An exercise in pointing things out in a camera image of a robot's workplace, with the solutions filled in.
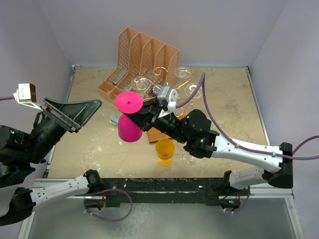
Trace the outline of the pink plastic goblet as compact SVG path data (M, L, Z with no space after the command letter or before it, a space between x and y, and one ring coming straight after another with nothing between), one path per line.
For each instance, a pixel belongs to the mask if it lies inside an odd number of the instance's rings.
M117 109L122 113L118 121L118 135L125 142L136 142L142 137L142 130L129 118L143 106L143 98L135 92L122 92L115 99Z

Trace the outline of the clear tall wine glass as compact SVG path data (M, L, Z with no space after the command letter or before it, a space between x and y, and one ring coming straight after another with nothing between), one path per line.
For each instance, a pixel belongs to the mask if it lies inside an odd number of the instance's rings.
M147 90L150 88L150 82L147 78L143 76L136 76L131 80L131 86L143 99L149 97Z

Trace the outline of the gold wire wine glass rack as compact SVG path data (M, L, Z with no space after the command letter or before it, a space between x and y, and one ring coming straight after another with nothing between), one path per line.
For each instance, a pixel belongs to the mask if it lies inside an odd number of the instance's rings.
M191 90L191 94L178 104L179 94L176 89L171 86L161 88L159 94L150 100L146 100L142 108L134 117L136 125L142 131L149 131L155 128L167 136L173 138L177 142L185 143L189 140L189 136L185 133L186 124L174 115L174 112L191 102L197 92L203 89L205 81L205 73L202 74L196 88Z

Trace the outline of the clear flute wine glass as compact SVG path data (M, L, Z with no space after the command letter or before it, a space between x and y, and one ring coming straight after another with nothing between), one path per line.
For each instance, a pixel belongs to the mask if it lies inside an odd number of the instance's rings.
M185 89L184 89L184 93L185 95L188 97L190 97L194 91L196 90L197 85L196 84L188 84ZM195 102L197 100L199 100L202 97L202 87L200 87L198 89L198 91L194 94L194 96L192 97L192 99L190 100L190 102Z

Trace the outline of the clear round wine glass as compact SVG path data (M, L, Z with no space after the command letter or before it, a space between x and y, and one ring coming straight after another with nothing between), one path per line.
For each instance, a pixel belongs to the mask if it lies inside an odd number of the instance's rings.
M174 70L176 76L175 88L181 88L191 77L191 70L186 66L178 66Z

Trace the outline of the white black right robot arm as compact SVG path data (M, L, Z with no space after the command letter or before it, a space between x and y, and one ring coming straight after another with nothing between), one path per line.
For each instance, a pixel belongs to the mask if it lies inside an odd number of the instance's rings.
M293 187L293 163L288 157L292 146L265 146L245 141L231 142L221 133L211 129L211 121L201 110L193 110L182 119L174 113L161 115L162 106L157 100L135 107L128 101L119 111L142 131L155 128L179 143L195 158L225 158L251 164L242 171L224 173L222 191L233 195L252 185L268 183L282 189Z

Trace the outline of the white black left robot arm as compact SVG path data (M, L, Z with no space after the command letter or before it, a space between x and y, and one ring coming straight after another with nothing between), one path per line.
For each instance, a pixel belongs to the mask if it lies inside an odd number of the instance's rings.
M98 195L103 189L96 170L56 186L31 190L21 187L35 171L32 164L45 157L66 132L77 133L102 105L100 100L61 103L44 98L31 133L2 125L0 127L0 224L23 221L41 205L70 196Z

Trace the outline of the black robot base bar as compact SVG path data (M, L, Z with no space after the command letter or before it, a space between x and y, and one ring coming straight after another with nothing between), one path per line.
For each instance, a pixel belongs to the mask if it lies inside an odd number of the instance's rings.
M205 204L239 207L248 189L233 189L223 178L103 178L87 195L105 193L106 207L121 203Z

